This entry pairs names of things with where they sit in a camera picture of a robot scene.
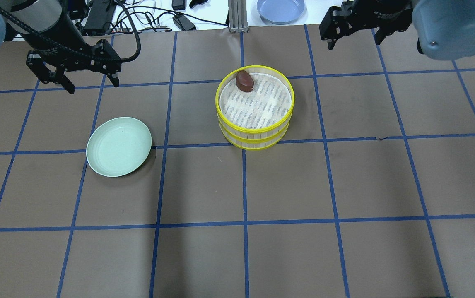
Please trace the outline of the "black power adapter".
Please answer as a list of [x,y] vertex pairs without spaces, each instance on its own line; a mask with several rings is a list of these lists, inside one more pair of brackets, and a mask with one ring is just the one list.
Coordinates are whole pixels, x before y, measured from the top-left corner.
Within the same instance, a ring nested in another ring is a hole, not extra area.
[[112,25],[117,4],[114,0],[90,0],[89,13],[83,27],[86,36],[102,36]]

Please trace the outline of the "yellow steamer basket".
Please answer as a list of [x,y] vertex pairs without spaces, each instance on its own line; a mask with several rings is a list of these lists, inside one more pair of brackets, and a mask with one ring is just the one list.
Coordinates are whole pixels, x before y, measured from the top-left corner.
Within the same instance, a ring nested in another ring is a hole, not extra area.
[[223,136],[230,144],[244,150],[259,151],[279,143],[288,131],[290,122],[287,120],[274,130],[263,133],[234,132],[221,121],[218,124]]
[[[249,92],[238,87],[239,73],[246,72],[252,79]],[[217,87],[216,114],[220,124],[230,132],[275,134],[289,124],[295,105],[292,84],[278,70],[249,65],[229,73]]]

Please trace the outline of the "aluminium frame post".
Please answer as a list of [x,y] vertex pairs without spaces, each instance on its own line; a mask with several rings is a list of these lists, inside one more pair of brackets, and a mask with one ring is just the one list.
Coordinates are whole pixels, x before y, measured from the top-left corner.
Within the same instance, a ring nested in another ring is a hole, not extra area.
[[246,0],[228,0],[228,29],[232,34],[249,32]]

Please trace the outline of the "light green plate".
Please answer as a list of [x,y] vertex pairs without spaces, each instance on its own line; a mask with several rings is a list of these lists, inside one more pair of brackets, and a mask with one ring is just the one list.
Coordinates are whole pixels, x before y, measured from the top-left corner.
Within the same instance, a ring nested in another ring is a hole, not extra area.
[[86,146],[88,166],[103,177],[137,170],[152,150],[152,134],[139,119],[118,117],[95,129]]

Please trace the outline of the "brown steamed bun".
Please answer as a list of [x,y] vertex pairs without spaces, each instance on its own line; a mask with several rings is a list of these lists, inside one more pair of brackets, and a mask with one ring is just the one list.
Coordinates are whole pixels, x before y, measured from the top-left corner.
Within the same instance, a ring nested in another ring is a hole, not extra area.
[[236,74],[236,87],[245,93],[252,92],[254,89],[254,79],[246,70],[240,70]]

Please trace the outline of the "blue plate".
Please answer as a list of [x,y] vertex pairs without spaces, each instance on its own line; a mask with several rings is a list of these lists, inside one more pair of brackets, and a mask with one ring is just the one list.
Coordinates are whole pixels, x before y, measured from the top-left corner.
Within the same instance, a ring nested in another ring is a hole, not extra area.
[[283,25],[297,21],[305,11],[303,0],[258,0],[256,9],[263,21]]

